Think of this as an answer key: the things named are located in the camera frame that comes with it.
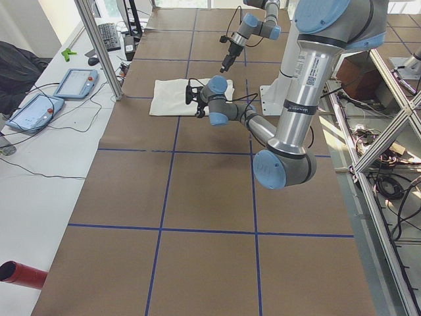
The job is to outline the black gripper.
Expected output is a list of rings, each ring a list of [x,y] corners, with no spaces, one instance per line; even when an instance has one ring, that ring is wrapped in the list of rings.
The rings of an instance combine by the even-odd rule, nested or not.
[[[222,61],[222,66],[220,68],[220,72],[227,72],[229,71],[230,67],[233,64],[233,61],[241,55],[243,51],[243,46],[238,45],[237,43],[231,41],[230,46],[228,49],[228,57],[225,57]]]
[[[208,106],[207,102],[204,101],[197,101],[197,112],[195,113],[195,117],[197,118],[201,118],[201,114],[202,117],[205,117],[207,115],[207,113],[205,112],[205,108]]]

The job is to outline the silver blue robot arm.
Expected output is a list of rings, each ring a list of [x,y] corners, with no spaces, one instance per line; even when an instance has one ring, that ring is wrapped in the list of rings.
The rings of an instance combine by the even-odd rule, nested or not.
[[[196,117],[208,116],[213,126],[242,123],[263,144],[255,155],[255,178],[268,189],[302,184],[316,172],[315,156],[303,145],[322,91],[342,53],[368,51],[385,39],[387,1],[300,1],[295,9],[288,46],[292,73],[277,125],[250,105],[226,99],[223,75],[186,88],[186,102],[196,102]]]
[[[243,1],[244,5],[265,10],[265,18],[259,20],[251,13],[247,13],[240,22],[239,28],[230,37],[228,33],[220,37],[221,43],[230,42],[227,55],[222,61],[220,72],[229,71],[234,64],[236,58],[241,55],[243,48],[247,45],[247,41],[251,35],[277,40],[281,33],[281,27],[278,26],[278,13],[280,10],[280,1],[259,0],[259,1]]]

